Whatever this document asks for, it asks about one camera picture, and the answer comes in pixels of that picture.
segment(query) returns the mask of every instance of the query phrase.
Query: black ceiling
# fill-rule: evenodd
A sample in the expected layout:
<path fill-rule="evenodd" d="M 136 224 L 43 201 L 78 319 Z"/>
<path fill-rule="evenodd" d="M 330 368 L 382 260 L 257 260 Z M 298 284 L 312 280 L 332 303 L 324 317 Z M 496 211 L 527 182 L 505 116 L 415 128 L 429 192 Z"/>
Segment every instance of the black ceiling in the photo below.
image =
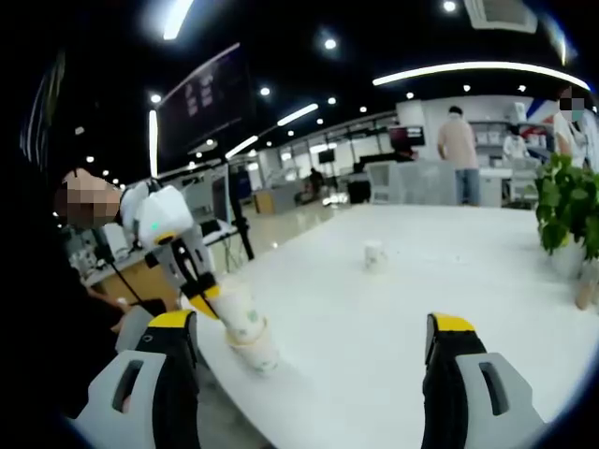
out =
<path fill-rule="evenodd" d="M 45 30 L 52 29 L 52 20 L 57 20 L 55 28 L 71 21 L 71 26 L 41 38 L 67 41 L 67 51 L 84 61 L 72 117 L 74 126 L 86 129 L 80 150 L 93 154 L 95 171 L 108 169 L 111 177 L 124 182 L 149 175 L 150 93 L 166 94 L 198 65 L 236 42 L 247 58 L 256 116 L 229 129 L 229 142 L 259 134 L 313 102 L 319 111 L 293 123 L 293 138 L 315 131 L 317 116 L 327 126 L 357 118 L 360 106 L 366 106 L 368 114 L 390 110 L 408 91 L 416 98 L 463 95 L 461 86 L 467 83 L 472 86 L 469 94 L 518 94 L 517 87 L 525 84 L 526 95 L 554 98 L 563 87 L 548 77 L 507 71 L 372 85 L 374 78 L 425 65 L 513 61 L 553 67 L 591 84 L 599 81 L 599 65 L 593 67 L 590 59 L 595 48 L 586 40 L 595 35 L 592 13 L 573 6 L 577 0 L 567 7 L 544 2 L 577 47 L 578 58 L 567 67 L 562 67 L 543 27 L 534 35 L 476 31 L 460 0 L 455 14 L 443 11 L 442 0 L 195 0 L 177 39 L 163 41 L 160 27 L 172 1 L 104 0 L 77 10 L 69 6 L 39 11 L 50 14 L 44 16 L 50 21 Z M 334 51 L 323 48 L 329 36 L 337 40 Z M 258 94 L 262 85 L 270 87 L 270 96 Z M 334 107 L 327 105 L 329 96 L 337 98 Z M 286 129 L 276 129 L 264 140 L 279 145 L 290 139 Z"/>

